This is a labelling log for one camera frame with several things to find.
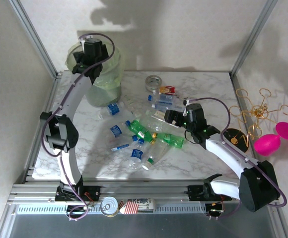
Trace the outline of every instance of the green plastic bottle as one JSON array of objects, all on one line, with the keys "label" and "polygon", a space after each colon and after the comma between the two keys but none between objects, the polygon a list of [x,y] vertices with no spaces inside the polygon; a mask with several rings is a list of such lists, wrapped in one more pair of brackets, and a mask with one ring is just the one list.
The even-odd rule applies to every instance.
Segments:
[{"label": "green plastic bottle", "polygon": [[184,143],[184,138],[181,136],[176,136],[172,134],[167,134],[167,133],[153,133],[153,138],[160,139],[167,144],[174,146],[176,148],[182,148],[183,143]]},{"label": "green plastic bottle", "polygon": [[142,138],[144,141],[148,141],[149,143],[152,143],[154,141],[149,130],[147,130],[144,126],[142,126],[137,120],[134,120],[130,124],[129,129],[131,132],[133,132],[139,138]]}]

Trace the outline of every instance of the roll of tape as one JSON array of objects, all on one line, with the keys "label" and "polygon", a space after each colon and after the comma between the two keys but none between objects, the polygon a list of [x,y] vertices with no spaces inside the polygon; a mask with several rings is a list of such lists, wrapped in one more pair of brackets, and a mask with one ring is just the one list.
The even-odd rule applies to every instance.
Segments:
[{"label": "roll of tape", "polygon": [[162,79],[157,75],[150,75],[145,80],[145,88],[152,92],[154,89],[159,88],[162,85]]}]

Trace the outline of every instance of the white marble table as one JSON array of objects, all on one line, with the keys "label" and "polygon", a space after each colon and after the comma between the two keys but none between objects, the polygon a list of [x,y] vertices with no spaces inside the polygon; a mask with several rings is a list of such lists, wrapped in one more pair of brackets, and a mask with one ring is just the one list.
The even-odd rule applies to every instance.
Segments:
[{"label": "white marble table", "polygon": [[[208,72],[125,72],[122,81],[122,94],[128,94],[144,103],[145,111],[149,92],[145,89],[145,78],[159,75],[165,85],[175,85],[182,96],[194,98],[215,97],[224,101],[228,107],[237,105],[236,97],[228,73]],[[59,101],[67,88],[71,73],[65,72],[55,102]],[[215,101],[200,101],[208,124],[222,130],[227,123],[227,114],[223,106]],[[102,140],[101,131],[114,125],[114,121],[134,119],[124,111],[114,119],[99,120],[97,111],[84,97],[73,123],[79,131],[76,157],[79,170],[84,179],[203,179],[216,173],[235,178],[233,171],[219,158],[199,145],[185,142],[182,149],[170,149],[149,171],[139,169],[128,171],[126,166],[127,150],[109,152]],[[232,118],[230,127],[238,128],[238,122]],[[32,177],[34,179],[60,179],[56,158],[48,156],[43,149],[39,151]]]}]

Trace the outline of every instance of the blue bottle cap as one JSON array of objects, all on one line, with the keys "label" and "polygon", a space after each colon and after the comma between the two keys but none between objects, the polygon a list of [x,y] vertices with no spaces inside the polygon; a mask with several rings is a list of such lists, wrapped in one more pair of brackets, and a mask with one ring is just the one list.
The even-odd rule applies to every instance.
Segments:
[{"label": "blue bottle cap", "polygon": [[133,141],[137,141],[137,140],[138,140],[138,137],[137,137],[136,135],[133,135],[133,136],[132,136],[132,140],[133,140]]}]

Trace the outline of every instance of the wall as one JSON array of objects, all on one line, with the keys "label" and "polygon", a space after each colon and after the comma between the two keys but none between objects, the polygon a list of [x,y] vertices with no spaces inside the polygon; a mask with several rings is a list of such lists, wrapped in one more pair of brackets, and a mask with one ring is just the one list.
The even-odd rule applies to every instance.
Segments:
[{"label": "wall", "polygon": [[24,169],[51,85],[10,4],[0,0],[0,218]]},{"label": "wall", "polygon": [[[261,103],[258,90],[265,87],[272,92],[269,110],[288,104],[288,1],[278,1],[237,77],[254,103]],[[270,118],[288,122],[282,112],[273,113]],[[264,134],[273,133],[275,128],[268,121],[260,126]],[[273,163],[279,186],[288,198],[288,141],[282,140],[280,150],[267,159]],[[283,212],[288,224],[288,204]]]},{"label": "wall", "polygon": [[77,35],[100,31],[122,48],[127,70],[230,71],[266,0],[21,2],[57,70]]}]

